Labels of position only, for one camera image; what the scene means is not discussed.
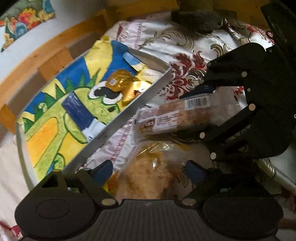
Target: golden wrapped candy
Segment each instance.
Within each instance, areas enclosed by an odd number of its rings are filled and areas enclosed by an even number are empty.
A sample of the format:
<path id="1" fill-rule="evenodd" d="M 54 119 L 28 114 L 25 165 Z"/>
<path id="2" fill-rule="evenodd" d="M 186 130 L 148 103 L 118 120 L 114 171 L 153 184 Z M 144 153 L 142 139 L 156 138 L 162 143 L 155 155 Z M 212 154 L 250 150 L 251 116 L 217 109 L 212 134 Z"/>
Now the golden wrapped candy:
<path id="1" fill-rule="evenodd" d="M 106 87 L 117 93 L 134 81 L 134 77 L 129 71 L 119 69 L 110 75 L 106 82 Z"/>
<path id="2" fill-rule="evenodd" d="M 136 97 L 138 97 L 142 92 L 150 87 L 151 83 L 148 81 L 135 81 L 130 83 L 122 92 L 122 101 L 124 104 L 128 104 Z"/>

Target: painting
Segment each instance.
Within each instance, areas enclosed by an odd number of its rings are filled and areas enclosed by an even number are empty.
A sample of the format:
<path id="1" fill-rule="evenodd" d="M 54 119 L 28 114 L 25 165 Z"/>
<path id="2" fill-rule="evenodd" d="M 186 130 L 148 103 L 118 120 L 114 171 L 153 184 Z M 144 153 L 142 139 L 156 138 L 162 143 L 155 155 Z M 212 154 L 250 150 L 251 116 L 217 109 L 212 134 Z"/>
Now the painting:
<path id="1" fill-rule="evenodd" d="M 101 130 L 123 110 L 123 95 L 108 89 L 106 81 L 119 69 L 136 75 L 125 52 L 128 47 L 117 41 L 98 40 L 26 106 L 17 123 L 39 181 L 62 170 L 91 141 L 93 127 Z"/>
<path id="2" fill-rule="evenodd" d="M 53 16 L 54 9 L 50 0 L 19 0 L 16 2 L 0 16 L 0 27 L 5 28 L 5 42 L 1 52 L 29 30 Z"/>

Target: round bolt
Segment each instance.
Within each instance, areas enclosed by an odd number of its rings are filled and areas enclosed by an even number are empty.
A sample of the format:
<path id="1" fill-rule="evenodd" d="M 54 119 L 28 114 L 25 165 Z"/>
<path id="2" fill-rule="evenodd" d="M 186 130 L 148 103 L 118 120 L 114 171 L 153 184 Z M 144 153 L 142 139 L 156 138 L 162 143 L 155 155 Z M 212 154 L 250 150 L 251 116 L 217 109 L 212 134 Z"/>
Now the round bolt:
<path id="1" fill-rule="evenodd" d="M 249 105 L 249 110 L 250 111 L 253 111 L 253 110 L 255 110 L 256 109 L 256 106 L 254 105 L 254 104 L 250 104 Z"/>
<path id="2" fill-rule="evenodd" d="M 215 152 L 212 152 L 211 155 L 210 155 L 210 158 L 211 158 L 212 160 L 215 160 L 216 157 L 217 157 L 217 154 L 216 154 Z"/>
<path id="3" fill-rule="evenodd" d="M 247 72 L 245 72 L 245 71 L 243 71 L 243 72 L 242 72 L 242 77 L 244 77 L 244 78 L 245 78 L 247 75 L 248 75 L 248 73 L 247 73 Z"/>
<path id="4" fill-rule="evenodd" d="M 182 200 L 182 203 L 186 206 L 193 206 L 194 204 L 196 204 L 196 201 L 192 198 L 185 198 Z"/>
<path id="5" fill-rule="evenodd" d="M 102 200 L 102 204 L 105 206 L 112 206 L 116 203 L 116 200 L 113 198 L 105 198 Z"/>
<path id="6" fill-rule="evenodd" d="M 205 137 L 205 133 L 204 132 L 201 132 L 200 133 L 200 139 L 204 139 L 204 137 Z"/>

